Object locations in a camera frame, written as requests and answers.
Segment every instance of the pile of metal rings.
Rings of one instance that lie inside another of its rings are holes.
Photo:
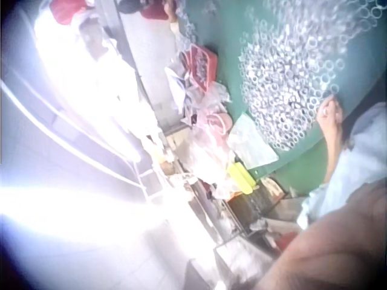
[[[244,102],[274,148],[292,149],[306,136],[321,101],[339,92],[348,42],[377,26],[386,8],[369,0],[265,0],[278,19],[254,23],[239,57]]]
[[[205,83],[207,80],[207,64],[207,56],[201,50],[198,50],[195,56],[195,69],[198,80],[201,83]]]

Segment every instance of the hand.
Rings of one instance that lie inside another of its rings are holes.
[[[320,105],[317,122],[328,144],[341,140],[343,110],[333,95],[326,98]]]

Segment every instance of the wall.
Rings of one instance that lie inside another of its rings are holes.
[[[180,124],[164,68],[176,55],[168,21],[145,19],[140,13],[121,14],[129,45],[145,90],[163,131]]]

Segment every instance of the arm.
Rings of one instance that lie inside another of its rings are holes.
[[[367,289],[386,256],[386,179],[300,234],[255,289]]]
[[[343,147],[341,128],[343,112],[333,96],[326,98],[322,102],[316,119],[327,142],[328,165],[324,183],[328,183],[336,168]]]

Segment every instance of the green table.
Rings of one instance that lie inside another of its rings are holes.
[[[218,55],[217,80],[230,92],[232,102],[227,104],[227,109],[236,121],[247,110],[239,88],[242,78],[238,69],[238,56],[241,54],[239,39],[244,31],[248,34],[253,32],[252,23],[245,16],[246,8],[252,6],[256,16],[269,23],[274,23],[276,19],[257,0],[217,0],[215,15],[203,13],[208,0],[186,2],[186,13],[196,26],[198,44]],[[358,35],[348,45],[345,69],[335,80],[340,86],[338,98],[345,116],[361,102],[386,68],[386,27],[384,11],[378,27]],[[276,179],[285,188],[292,186],[302,192],[316,188],[322,182],[327,155],[318,125],[294,149],[288,152],[277,150],[277,154],[277,162],[249,170],[250,174],[258,179],[275,171]]]

